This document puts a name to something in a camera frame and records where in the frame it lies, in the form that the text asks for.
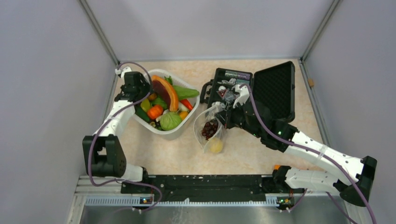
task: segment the clear plastic bag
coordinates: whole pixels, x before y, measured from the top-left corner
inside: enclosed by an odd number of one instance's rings
[[[222,111],[223,108],[220,105],[214,105],[209,109],[205,110],[197,116],[194,121],[194,134],[197,141],[200,143],[202,149],[205,152],[220,153],[223,150],[224,141],[223,138],[226,134],[226,129],[220,123],[220,121],[215,118],[215,114]],[[208,121],[216,120],[218,123],[218,128],[216,133],[209,139],[206,140],[202,136],[202,130],[205,127],[205,123]]]

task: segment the tool case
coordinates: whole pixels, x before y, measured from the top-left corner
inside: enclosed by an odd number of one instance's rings
[[[252,88],[255,101],[270,109],[272,118],[291,122],[295,117],[294,73],[295,67],[291,61],[257,71],[255,74],[217,68],[214,79],[202,87],[200,103],[208,104],[207,108],[217,101],[230,104],[238,94],[232,87],[246,83]]]

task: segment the white basket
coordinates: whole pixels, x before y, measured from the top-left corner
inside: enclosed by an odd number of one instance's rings
[[[186,83],[185,81],[183,81],[181,78],[173,75],[172,73],[162,70],[162,69],[153,69],[148,71],[150,76],[153,75],[157,75],[159,77],[172,77],[172,81],[174,85],[178,85],[178,86],[182,86],[185,88],[189,88],[189,89],[195,89],[192,85],[189,85],[188,83]],[[199,95],[195,98],[188,98],[188,101],[191,103],[191,105],[194,105],[194,108],[192,109],[192,111],[190,111],[190,113],[187,115],[187,117],[182,121],[182,123],[180,123],[179,126],[177,126],[175,129],[172,129],[170,131],[160,131],[158,129],[155,129],[153,126],[151,126],[149,123],[147,123],[146,121],[142,120],[141,118],[139,118],[137,115],[134,115],[133,118],[135,120],[137,120],[137,122],[139,122],[141,125],[145,126],[148,130],[150,130],[151,132],[160,135],[161,137],[163,137],[166,140],[174,140],[177,139],[182,133],[183,131],[187,128],[187,126],[191,123],[191,121],[194,119],[195,116],[195,111],[198,108],[199,105]]]

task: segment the red chili pepper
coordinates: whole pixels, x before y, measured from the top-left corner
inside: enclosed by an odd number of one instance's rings
[[[194,108],[194,107],[190,104],[190,102],[189,102],[187,99],[182,99],[180,102],[181,102],[184,106],[186,106],[187,109],[189,109],[190,111],[192,111],[192,109]]]

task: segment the white wall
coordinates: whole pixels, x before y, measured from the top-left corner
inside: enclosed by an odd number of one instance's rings
[[[337,150],[378,160],[378,223],[396,220],[395,63],[394,0],[343,1],[307,62]]]
[[[64,223],[114,66],[76,0],[1,1],[0,30],[0,223]]]
[[[89,0],[123,60],[301,56],[332,0]]]

